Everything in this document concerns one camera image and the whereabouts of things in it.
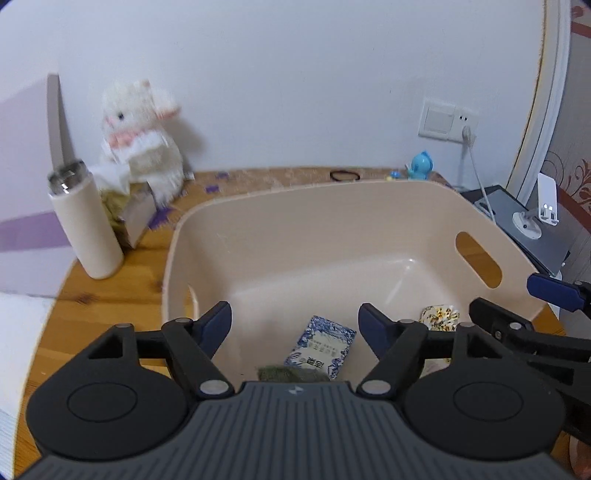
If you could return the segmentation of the dark grey tablet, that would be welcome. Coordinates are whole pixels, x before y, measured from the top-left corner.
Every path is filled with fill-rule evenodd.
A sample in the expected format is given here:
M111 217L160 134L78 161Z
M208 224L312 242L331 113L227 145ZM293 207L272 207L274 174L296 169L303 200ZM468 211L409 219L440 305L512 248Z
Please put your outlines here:
M558 277L569 251L565 242L553 232L554 227L534 216L499 185L481 190L468 190L461 195L487 216L493 215L501 228L529 258L540 273Z

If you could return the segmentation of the floral fabric pouch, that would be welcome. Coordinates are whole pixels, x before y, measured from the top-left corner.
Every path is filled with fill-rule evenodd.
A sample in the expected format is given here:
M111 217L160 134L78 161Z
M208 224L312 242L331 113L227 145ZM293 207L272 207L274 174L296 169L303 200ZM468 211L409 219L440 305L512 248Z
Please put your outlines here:
M431 305L422 310L419 321L431 331L454 332L460 323L460 311L449 304Z

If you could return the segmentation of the blue white patterned card box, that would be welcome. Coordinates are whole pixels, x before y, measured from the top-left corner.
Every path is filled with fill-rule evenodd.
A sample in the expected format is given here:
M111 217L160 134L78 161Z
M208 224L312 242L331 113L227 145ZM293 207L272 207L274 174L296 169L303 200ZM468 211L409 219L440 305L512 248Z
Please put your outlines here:
M355 329L324 317L313 316L283 364L287 367L317 370L330 380L335 380L355 339Z

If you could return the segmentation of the white phone stand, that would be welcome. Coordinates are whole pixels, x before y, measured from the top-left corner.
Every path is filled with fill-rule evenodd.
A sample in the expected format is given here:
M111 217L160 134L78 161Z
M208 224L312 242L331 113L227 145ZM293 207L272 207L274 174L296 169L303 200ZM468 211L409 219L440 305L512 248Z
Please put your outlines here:
M531 240L542 237L542 224L555 227L559 223L557 185L553 178L539 173L537 176L537 206L528 211L515 212L512 221L517 230Z

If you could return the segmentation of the beige plastic storage bin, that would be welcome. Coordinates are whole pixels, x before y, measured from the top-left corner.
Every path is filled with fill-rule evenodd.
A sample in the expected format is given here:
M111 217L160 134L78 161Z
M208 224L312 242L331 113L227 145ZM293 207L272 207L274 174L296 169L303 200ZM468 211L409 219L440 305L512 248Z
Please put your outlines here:
M432 305L466 314L486 298L534 319L533 265L452 189L430 181L365 181L217 199L177 224L162 317L200 316L218 302L231 329L214 355L232 384L287 358L311 317L349 328L370 303L416 319Z

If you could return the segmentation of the tissue box with tissue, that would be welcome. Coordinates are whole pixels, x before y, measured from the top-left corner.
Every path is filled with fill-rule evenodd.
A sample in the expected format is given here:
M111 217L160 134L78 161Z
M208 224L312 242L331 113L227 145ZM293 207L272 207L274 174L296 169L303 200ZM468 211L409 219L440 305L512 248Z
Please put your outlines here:
M92 165L90 172L119 245L135 249L156 213L150 186L133 181L127 164Z

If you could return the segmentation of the white bedding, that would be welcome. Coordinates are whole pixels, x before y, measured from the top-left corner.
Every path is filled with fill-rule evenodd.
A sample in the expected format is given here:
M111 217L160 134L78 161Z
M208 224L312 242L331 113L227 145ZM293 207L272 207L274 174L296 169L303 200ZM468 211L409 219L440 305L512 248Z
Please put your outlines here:
M11 479L17 420L32 358L55 300L1 293L1 478Z

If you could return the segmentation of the small yellow blue toy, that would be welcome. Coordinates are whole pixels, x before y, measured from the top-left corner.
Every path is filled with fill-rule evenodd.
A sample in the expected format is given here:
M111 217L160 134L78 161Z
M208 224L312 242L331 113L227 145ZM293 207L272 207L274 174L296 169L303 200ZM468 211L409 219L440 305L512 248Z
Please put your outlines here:
M388 181L403 180L403 179L405 179L405 175L403 173L401 173L401 171L399 171L399 170L393 170L387 175L386 179Z

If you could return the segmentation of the blue bird figurine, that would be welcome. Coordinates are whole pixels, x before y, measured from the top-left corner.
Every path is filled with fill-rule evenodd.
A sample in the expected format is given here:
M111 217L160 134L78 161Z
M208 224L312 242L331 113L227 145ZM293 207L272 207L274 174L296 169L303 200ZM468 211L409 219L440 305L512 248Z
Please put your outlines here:
M430 154L423 151L407 165L407 177L411 180L428 180L433 171L434 163Z

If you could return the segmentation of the cream thermos bottle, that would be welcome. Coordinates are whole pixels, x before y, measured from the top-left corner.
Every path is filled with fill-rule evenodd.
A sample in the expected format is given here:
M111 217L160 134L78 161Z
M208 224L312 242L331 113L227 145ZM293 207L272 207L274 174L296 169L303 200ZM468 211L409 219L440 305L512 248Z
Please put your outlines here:
M48 176L49 198L73 251L89 277L112 276L123 252L109 223L91 172L77 160Z

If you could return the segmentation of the white plush bunny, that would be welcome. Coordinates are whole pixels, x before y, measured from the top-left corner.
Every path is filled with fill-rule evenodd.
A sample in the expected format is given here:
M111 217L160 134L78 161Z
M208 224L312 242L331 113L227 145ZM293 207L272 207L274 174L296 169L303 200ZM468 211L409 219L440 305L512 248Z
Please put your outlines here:
M129 182L147 184L157 205L165 206L180 193L184 163L164 122L180 105L166 90L147 80L115 83L102 95L101 161L129 169Z

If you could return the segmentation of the purple white headboard panel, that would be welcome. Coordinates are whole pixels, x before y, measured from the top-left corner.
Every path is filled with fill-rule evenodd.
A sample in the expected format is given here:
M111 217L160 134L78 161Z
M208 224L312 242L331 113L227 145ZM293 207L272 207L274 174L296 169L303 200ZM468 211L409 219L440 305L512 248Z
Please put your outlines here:
M47 176L63 163L59 77L1 102L1 290L55 297L74 261Z

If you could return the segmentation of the white wall switch socket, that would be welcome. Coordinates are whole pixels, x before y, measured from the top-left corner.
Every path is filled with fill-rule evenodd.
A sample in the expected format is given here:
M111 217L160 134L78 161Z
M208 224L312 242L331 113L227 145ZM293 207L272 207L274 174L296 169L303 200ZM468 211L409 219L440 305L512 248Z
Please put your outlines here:
M475 133L480 115L471 109L426 98L419 121L418 135L455 143L464 143L464 129Z

